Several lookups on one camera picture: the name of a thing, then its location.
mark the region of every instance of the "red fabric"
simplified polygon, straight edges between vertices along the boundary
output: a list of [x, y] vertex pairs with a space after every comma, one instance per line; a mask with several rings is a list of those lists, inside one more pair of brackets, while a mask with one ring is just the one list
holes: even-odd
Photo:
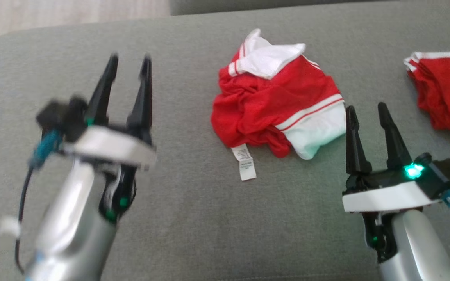
[[[232, 62], [239, 58], [236, 53]], [[250, 73], [231, 77], [228, 66], [220, 69], [211, 114], [214, 131], [226, 146], [268, 144], [279, 158], [289, 153], [291, 144], [274, 125], [329, 96], [339, 94], [330, 76], [300, 56], [274, 78], [266, 80]]]
[[430, 114], [432, 127], [450, 130], [450, 57], [411, 60], [408, 71], [418, 90], [418, 107]]

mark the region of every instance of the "white stripe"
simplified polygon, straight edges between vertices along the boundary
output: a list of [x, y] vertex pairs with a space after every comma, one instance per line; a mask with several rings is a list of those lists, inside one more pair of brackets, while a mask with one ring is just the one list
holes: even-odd
[[409, 57], [409, 60], [412, 60], [413, 62], [416, 62], [417, 64], [419, 64], [420, 59], [418, 59], [418, 55], [421, 56], [421, 53], [419, 53], [419, 52], [412, 53], [411, 56]]
[[414, 52], [418, 59], [441, 59], [443, 57], [450, 57], [450, 52]]
[[237, 74], [239, 75], [239, 74], [243, 74], [243, 73], [245, 73], [246, 71], [245, 70], [243, 70], [243, 67], [241, 66], [241, 60], [240, 59], [238, 59], [238, 60], [236, 60], [236, 65], [235, 65], [235, 69], [234, 69], [234, 71], [235, 70], [237, 70]]
[[245, 50], [244, 45], [246, 45], [246, 41], [244, 41], [244, 43], [242, 43], [241, 47], [239, 48], [239, 59], [242, 59], [244, 57], [244, 55], [243, 55], [243, 51]]
[[315, 64], [316, 66], [319, 66], [317, 62], [312, 62], [310, 59], [307, 59], [311, 64]]
[[232, 76], [232, 77], [237, 76], [236, 66], [234, 64], [235, 64], [235, 62], [231, 62], [229, 64], [229, 75]]
[[279, 125], [275, 125], [275, 127], [279, 130], [284, 130], [285, 128], [291, 126], [294, 122], [296, 122], [298, 119], [305, 116], [306, 114], [315, 112], [315, 111], [321, 109], [322, 107], [325, 107], [326, 105], [328, 105], [334, 101], [337, 101], [341, 98], [343, 98], [341, 96], [341, 94], [334, 94], [334, 95], [330, 96], [329, 98], [326, 98], [325, 100], [320, 101], [320, 102], [316, 103], [315, 105], [312, 105], [311, 107], [308, 107], [304, 110], [300, 110], [300, 111], [296, 112], [291, 117], [289, 117], [286, 121], [280, 123]]
[[309, 62], [314, 68], [316, 68], [316, 69], [322, 71], [322, 69], [320, 69], [320, 66], [318, 65], [317, 62], [312, 62], [310, 59], [307, 59], [307, 57], [305, 57], [305, 56], [303, 56], [303, 57], [304, 57], [304, 58], [307, 60], [307, 62]]
[[412, 64], [411, 64], [411, 59], [410, 59], [410, 57], [408, 57], [407, 59], [404, 59], [404, 64], [405, 64], [405, 67], [406, 67], [406, 69], [408, 70], [408, 71], [412, 71], [412, 72], [414, 72], [414, 71], [416, 71], [416, 66], [413, 66]]

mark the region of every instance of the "silver robotic arm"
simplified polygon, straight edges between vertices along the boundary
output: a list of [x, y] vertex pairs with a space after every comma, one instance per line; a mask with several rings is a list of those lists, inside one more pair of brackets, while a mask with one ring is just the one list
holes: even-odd
[[25, 269], [18, 259], [19, 240], [16, 243], [16, 262], [26, 281], [100, 280], [117, 222], [136, 195], [135, 173], [155, 164], [150, 58], [143, 61], [141, 86], [126, 126], [111, 125], [107, 117], [117, 65], [118, 56], [112, 55], [89, 103], [78, 97], [68, 104], [52, 101], [36, 117], [43, 140], [30, 171], [53, 152], [74, 160], [43, 217], [34, 258]]
[[373, 171], [359, 137], [355, 109], [346, 109], [345, 212], [359, 212], [366, 244], [377, 253], [383, 281], [450, 281], [450, 259], [423, 206], [450, 207], [450, 159], [423, 153], [412, 161], [384, 103], [378, 105], [385, 130], [387, 169]]

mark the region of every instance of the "gray cushion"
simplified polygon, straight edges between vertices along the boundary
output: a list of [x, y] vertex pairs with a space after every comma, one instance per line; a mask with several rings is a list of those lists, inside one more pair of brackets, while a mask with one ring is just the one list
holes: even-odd
[[168, 5], [171, 14], [177, 15], [363, 1], [366, 0], [169, 0]]
[[[117, 51], [109, 112], [112, 121], [124, 122], [150, 53], [157, 169], [150, 182], [139, 173], [138, 196], [120, 224], [103, 280], [377, 280], [361, 216], [343, 212], [344, 137], [309, 161], [251, 148], [258, 178], [242, 182], [236, 159], [211, 127], [218, 69], [256, 27], [272, 43], [307, 44], [305, 55], [355, 106], [375, 169], [386, 166], [379, 101], [388, 104], [411, 155], [450, 158], [450, 132], [433, 130], [418, 110], [402, 64], [415, 50], [450, 50], [450, 4], [319, 5], [43, 28], [0, 38], [0, 217], [18, 209], [25, 163], [40, 136], [38, 110], [52, 97], [89, 96]], [[69, 168], [69, 160], [51, 158], [32, 180], [23, 260]], [[450, 211], [436, 205], [425, 213], [450, 245]], [[13, 246], [3, 243], [0, 280], [19, 278]]]

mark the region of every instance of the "white label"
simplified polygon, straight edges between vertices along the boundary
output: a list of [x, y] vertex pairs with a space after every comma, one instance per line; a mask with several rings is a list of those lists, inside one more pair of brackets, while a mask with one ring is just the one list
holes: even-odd
[[234, 153], [237, 161], [239, 161], [239, 173], [241, 174], [241, 180], [244, 181], [256, 178], [255, 163], [253, 162], [253, 158], [251, 157], [246, 144], [232, 148], [232, 152]]
[[20, 238], [21, 228], [20, 222], [16, 217], [3, 217], [0, 220], [0, 237], [2, 235], [11, 235], [15, 238]]

